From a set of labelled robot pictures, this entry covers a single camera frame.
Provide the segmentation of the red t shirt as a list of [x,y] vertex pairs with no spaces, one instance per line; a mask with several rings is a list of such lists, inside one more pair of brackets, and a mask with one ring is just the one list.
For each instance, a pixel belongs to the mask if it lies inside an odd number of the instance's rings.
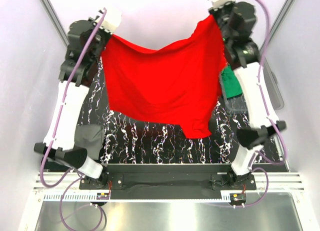
[[102,55],[109,108],[138,121],[178,125],[188,139],[208,137],[226,67],[220,29],[212,15],[193,34],[159,50],[117,35]]

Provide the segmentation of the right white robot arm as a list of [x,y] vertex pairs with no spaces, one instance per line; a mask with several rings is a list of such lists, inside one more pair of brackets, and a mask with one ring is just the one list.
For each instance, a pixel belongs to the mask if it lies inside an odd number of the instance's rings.
[[287,125],[279,120],[272,106],[263,59],[251,38],[257,20],[254,6],[243,1],[217,0],[208,11],[220,29],[225,58],[239,81],[249,116],[249,126],[236,132],[239,147],[226,175],[228,186],[236,190],[249,178],[254,159],[265,143],[280,136]]

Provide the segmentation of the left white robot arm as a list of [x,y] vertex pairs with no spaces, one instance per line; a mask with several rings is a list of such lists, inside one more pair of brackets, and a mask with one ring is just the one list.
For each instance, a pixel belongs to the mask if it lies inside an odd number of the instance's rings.
[[41,171],[46,161],[51,160],[89,176],[90,183],[97,189],[108,184],[108,177],[102,173],[103,166],[89,157],[86,148],[75,145],[75,133],[101,54],[113,33],[113,26],[104,16],[70,25],[52,121],[43,142],[34,145],[34,151],[43,156]]

